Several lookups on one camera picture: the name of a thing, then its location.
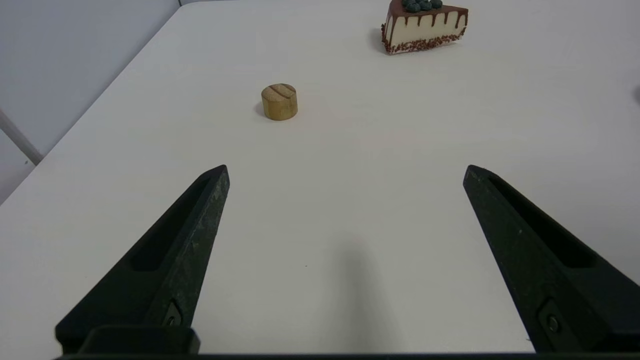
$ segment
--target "chocolate drip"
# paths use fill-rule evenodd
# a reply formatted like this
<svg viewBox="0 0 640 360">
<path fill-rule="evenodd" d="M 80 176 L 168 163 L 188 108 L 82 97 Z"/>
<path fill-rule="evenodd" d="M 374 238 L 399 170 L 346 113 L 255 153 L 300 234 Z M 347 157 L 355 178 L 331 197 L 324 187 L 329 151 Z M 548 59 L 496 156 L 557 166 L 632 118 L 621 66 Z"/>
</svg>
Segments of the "chocolate drip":
<svg viewBox="0 0 640 360">
<path fill-rule="evenodd" d="M 397 17 L 391 16 L 391 36 L 389 37 L 389 43 L 394 39 L 394 29 L 396 28 Z"/>
<path fill-rule="evenodd" d="M 460 18 L 464 16 L 465 17 L 465 26 L 467 26 L 467 14 L 462 14 L 460 12 L 458 12 L 458 20 L 456 20 L 456 29 L 458 28 L 458 24 L 460 23 Z"/>
</svg>

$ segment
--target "white table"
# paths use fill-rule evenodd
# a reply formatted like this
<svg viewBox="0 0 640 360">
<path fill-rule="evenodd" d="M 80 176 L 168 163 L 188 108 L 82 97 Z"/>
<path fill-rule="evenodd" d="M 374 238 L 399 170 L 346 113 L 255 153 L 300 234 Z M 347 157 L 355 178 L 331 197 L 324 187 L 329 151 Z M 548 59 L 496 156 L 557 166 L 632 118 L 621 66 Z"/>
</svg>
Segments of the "white table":
<svg viewBox="0 0 640 360">
<path fill-rule="evenodd" d="M 57 356 L 55 324 L 223 163 L 202 352 L 531 351 L 470 163 L 640 280 L 640 2 L 459 0 L 462 41 L 397 56 L 387 4 L 182 7 L 0 207 L 0 357 Z M 279 82 L 300 112 L 272 122 Z"/>
</svg>

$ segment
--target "wooden block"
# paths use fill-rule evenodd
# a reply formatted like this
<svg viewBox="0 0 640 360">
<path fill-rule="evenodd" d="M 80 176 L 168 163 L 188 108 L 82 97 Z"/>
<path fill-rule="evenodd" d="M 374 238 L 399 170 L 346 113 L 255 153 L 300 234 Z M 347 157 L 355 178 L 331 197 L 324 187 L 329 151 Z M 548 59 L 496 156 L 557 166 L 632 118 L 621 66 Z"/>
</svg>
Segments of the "wooden block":
<svg viewBox="0 0 640 360">
<path fill-rule="evenodd" d="M 271 120 L 291 119 L 298 113 L 296 89 L 288 84 L 267 86 L 262 91 L 262 107 Z"/>
</svg>

